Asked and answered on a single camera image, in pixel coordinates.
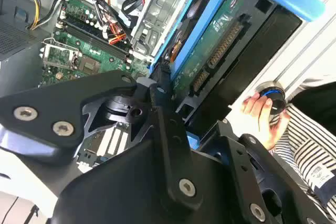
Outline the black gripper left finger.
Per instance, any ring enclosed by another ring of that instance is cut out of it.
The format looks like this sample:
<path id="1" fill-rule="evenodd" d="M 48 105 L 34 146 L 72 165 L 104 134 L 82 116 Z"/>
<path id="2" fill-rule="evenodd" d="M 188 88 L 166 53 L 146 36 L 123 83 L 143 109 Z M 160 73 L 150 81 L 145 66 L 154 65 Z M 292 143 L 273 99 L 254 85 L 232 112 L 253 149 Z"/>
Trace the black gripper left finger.
<path id="1" fill-rule="evenodd" d="M 158 110 L 175 117 L 189 147 L 182 119 L 172 108 L 169 78 L 165 73 L 145 86 L 115 70 L 3 97 L 1 148 L 47 164 L 66 164 L 85 137 L 126 121 L 132 125 L 129 150 L 154 125 Z"/>

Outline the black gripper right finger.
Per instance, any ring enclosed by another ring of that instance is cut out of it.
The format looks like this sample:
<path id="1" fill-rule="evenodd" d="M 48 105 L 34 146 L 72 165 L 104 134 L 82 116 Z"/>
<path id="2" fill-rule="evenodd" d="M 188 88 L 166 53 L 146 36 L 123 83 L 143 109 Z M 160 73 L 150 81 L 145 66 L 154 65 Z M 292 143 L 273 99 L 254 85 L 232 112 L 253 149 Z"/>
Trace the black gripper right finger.
<path id="1" fill-rule="evenodd" d="M 199 151 L 229 166 L 254 223 L 330 222 L 252 135 L 237 137 L 229 123 L 217 121 L 201 139 Z"/>

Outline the person's bare hand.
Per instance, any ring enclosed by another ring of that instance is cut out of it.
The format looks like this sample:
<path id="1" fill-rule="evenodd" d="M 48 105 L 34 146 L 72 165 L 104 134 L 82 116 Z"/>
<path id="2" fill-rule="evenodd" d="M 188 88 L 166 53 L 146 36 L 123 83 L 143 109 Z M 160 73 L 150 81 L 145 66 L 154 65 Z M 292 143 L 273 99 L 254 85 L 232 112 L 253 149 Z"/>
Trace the person's bare hand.
<path id="1" fill-rule="evenodd" d="M 290 115 L 286 111 L 279 114 L 276 124 L 270 124 L 270 113 L 273 102 L 258 92 L 245 99 L 240 108 L 245 132 L 253 135 L 265 149 L 271 151 L 284 134 Z"/>

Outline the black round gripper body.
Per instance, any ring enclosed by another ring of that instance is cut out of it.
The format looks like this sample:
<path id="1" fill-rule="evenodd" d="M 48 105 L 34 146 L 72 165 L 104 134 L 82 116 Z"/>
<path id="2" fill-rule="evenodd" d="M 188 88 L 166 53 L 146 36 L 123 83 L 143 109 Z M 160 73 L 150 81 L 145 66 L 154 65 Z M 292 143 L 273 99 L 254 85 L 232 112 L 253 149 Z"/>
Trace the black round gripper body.
<path id="1" fill-rule="evenodd" d="M 142 141 L 73 180 L 52 223 L 254 223 L 229 166 L 156 111 Z"/>

